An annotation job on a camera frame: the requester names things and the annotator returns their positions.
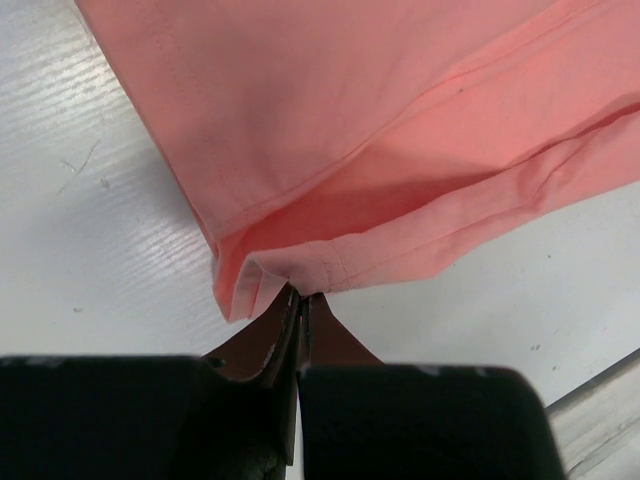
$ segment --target white surface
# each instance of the white surface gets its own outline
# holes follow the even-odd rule
[[[70,2],[0,1],[0,119],[0,353],[202,353],[241,328]],[[640,346],[639,239],[633,185],[331,304],[386,360],[510,365],[551,402]]]

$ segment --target garment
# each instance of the garment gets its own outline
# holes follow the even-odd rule
[[[78,0],[229,319],[640,179],[640,0]]]

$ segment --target folded cloth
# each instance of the folded cloth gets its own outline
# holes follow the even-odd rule
[[[640,179],[640,0],[78,0],[218,258],[231,319],[289,281],[432,276]]]

